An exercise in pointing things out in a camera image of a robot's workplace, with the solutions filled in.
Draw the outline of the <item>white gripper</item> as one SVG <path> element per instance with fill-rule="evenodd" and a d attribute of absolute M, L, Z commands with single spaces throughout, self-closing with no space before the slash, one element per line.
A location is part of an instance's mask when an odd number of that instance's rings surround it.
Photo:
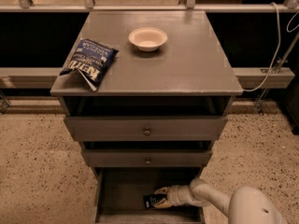
<path fill-rule="evenodd" d="M 157 209 L 170 208 L 172 206 L 181 206 L 186 203 L 187 187 L 186 186 L 171 186 L 156 189 L 155 194 L 167 194 L 167 199 L 163 198 L 153 205 Z"/>

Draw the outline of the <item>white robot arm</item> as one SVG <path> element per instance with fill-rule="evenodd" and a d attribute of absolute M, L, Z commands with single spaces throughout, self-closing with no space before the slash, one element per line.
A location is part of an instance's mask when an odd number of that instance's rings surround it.
<path fill-rule="evenodd" d="M 228 217 L 228 224 L 288 224 L 272 201 L 260 190 L 238 188 L 232 196 L 214 189 L 205 180 L 195 178 L 189 185 L 173 185 L 157 189 L 155 208 L 185 204 L 204 207 L 213 204 Z"/>

